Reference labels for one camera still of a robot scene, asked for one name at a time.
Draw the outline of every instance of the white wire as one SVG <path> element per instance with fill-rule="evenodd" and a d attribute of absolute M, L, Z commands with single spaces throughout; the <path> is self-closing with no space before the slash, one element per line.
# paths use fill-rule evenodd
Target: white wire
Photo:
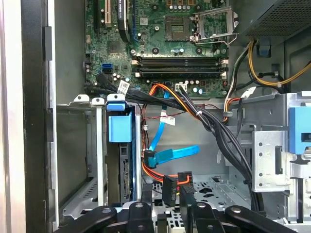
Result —
<path fill-rule="evenodd" d="M 233 90 L 233 84 L 234 84 L 234 82 L 235 82 L 235 79 L 237 78 L 237 77 L 235 76 L 235 71 L 236 71 L 236 69 L 237 69 L 237 64 L 238 64 L 238 62 L 240 61 L 240 59 L 242 59 L 244 53 L 247 52 L 249 45 L 250 45 L 250 43 L 248 43 L 247 47 L 246 47 L 245 50 L 241 53 L 241 55 L 237 58 L 237 60 L 236 60 L 236 62 L 235 62 L 235 64 L 234 64 L 230 89 L 229 89 L 229 91 L 228 91 L 228 93 L 227 93 L 227 96 L 226 96 L 225 102 L 224 102 L 224 111 L 225 111 L 226 103 L 227 103 L 227 101 L 229 100 L 229 96 L 230 96 L 230 94 L 231 94 L 231 92 L 232 92 L 232 90 Z"/>

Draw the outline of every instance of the sticker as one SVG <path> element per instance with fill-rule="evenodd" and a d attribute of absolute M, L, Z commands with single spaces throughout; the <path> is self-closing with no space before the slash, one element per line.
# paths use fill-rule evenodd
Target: sticker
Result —
<path fill-rule="evenodd" d="M 162 116 L 160 121 L 169 125 L 175 125 L 175 118 L 172 116 Z"/>
<path fill-rule="evenodd" d="M 247 89 L 247 90 L 243 93 L 243 95 L 241 95 L 241 98 L 247 99 L 250 95 L 252 95 L 252 94 L 254 93 L 255 89 L 256 89 L 256 86 L 253 86 L 253 87 Z"/>
<path fill-rule="evenodd" d="M 140 25 L 148 25 L 148 18 L 140 18 L 139 24 Z"/>
<path fill-rule="evenodd" d="M 130 87 L 130 84 L 126 81 L 121 80 L 117 93 L 126 95 L 128 88 Z"/>

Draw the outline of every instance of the pcie slot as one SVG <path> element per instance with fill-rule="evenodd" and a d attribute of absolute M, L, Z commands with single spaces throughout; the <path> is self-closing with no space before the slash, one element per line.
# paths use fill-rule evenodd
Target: pcie slot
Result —
<path fill-rule="evenodd" d="M 111 0 L 105 0 L 105 26 L 111 28 Z"/>
<path fill-rule="evenodd" d="M 99 32 L 101 28 L 101 0 L 94 0 L 93 3 L 94 9 L 94 30 Z"/>

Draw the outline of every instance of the perforated metal panel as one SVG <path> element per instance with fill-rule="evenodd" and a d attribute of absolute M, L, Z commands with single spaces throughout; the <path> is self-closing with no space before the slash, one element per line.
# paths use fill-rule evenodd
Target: perforated metal panel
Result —
<path fill-rule="evenodd" d="M 288 37 L 311 25 L 311 0 L 283 0 L 269 9 L 247 36 Z"/>

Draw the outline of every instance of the sata port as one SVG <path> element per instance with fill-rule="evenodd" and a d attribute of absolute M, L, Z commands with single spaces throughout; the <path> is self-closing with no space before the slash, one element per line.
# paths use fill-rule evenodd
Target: sata port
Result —
<path fill-rule="evenodd" d="M 103 73 L 104 74 L 111 74 L 112 73 L 112 69 L 103 69 Z"/>
<path fill-rule="evenodd" d="M 111 63 L 103 63 L 102 64 L 103 73 L 105 74 L 111 74 L 113 65 Z"/>

